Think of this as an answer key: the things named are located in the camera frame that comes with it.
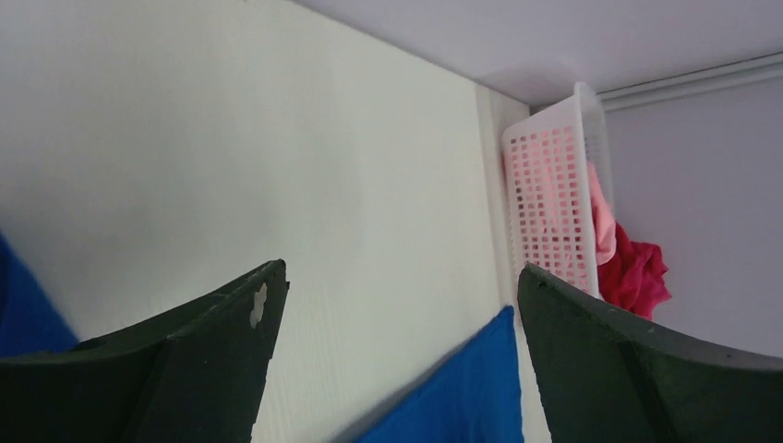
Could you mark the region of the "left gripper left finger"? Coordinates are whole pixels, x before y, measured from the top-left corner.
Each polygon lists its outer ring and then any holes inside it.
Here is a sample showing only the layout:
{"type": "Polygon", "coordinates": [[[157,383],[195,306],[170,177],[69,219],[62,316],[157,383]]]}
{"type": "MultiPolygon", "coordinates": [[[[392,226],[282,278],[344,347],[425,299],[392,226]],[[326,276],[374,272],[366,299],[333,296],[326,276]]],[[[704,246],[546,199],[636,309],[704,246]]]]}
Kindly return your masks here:
{"type": "Polygon", "coordinates": [[[290,284],[269,261],[61,353],[1,362],[5,442],[248,442],[290,284]]]}

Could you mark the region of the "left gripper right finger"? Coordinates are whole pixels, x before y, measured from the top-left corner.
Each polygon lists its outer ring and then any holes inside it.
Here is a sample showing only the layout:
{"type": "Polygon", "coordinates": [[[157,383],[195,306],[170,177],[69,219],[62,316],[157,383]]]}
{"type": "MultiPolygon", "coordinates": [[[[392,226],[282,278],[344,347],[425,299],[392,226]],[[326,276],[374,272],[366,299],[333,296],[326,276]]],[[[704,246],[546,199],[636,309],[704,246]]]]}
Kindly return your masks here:
{"type": "Polygon", "coordinates": [[[525,266],[517,301],[556,442],[778,442],[782,361],[702,341],[525,266]]]}

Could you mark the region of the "blue t shirt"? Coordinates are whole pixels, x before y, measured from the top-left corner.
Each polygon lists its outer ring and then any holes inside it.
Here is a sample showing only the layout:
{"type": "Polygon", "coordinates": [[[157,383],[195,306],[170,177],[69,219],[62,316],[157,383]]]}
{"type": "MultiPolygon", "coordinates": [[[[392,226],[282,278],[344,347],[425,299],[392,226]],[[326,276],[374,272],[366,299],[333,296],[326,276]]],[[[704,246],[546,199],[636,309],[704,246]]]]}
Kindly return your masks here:
{"type": "MultiPolygon", "coordinates": [[[[1,362],[79,343],[8,244],[1,246],[1,362]]],[[[503,308],[374,428],[366,442],[519,442],[514,311],[503,308]]]]}

